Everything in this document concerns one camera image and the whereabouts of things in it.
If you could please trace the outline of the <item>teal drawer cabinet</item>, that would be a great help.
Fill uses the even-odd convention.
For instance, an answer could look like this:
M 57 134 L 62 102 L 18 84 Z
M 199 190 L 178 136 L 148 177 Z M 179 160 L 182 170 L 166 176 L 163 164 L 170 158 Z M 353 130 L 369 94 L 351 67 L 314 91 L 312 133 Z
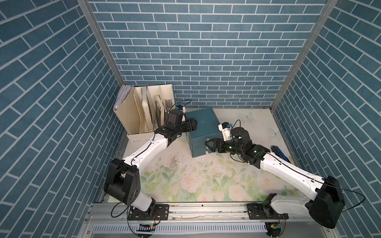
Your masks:
M 215 138 L 223 138 L 222 132 L 218 129 L 220 124 L 214 110 L 205 108 L 185 113 L 187 119 L 197 121 L 196 130 L 188 133 L 188 142 L 192 157 L 203 156 L 211 153 L 205 146 L 205 142 Z

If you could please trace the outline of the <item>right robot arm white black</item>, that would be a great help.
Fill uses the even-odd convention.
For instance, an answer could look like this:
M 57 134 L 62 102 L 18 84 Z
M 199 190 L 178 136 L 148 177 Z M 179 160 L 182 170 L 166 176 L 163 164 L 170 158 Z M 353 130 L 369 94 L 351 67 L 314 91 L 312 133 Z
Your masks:
M 249 133 L 242 127 L 224 128 L 222 133 L 223 138 L 207 140 L 205 146 L 212 152 L 236 154 L 245 163 L 274 174 L 307 197 L 297 205 L 286 205 L 283 200 L 276 203 L 275 196 L 271 196 L 269 205 L 275 212 L 308 214 L 326 228 L 336 227 L 345 206 L 342 187 L 336 178 L 311 174 L 281 159 L 268 148 L 253 144 Z

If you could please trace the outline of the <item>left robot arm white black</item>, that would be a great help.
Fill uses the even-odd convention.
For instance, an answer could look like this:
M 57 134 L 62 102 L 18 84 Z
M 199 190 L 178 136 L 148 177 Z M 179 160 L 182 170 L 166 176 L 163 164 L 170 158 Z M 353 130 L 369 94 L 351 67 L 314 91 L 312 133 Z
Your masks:
M 136 152 L 123 159 L 114 159 L 108 167 L 104 192 L 127 207 L 135 208 L 146 218 L 151 218 L 156 201 L 141 191 L 140 171 L 179 135 L 195 131 L 196 126 L 197 121 L 193 118 L 175 124 L 166 123 Z

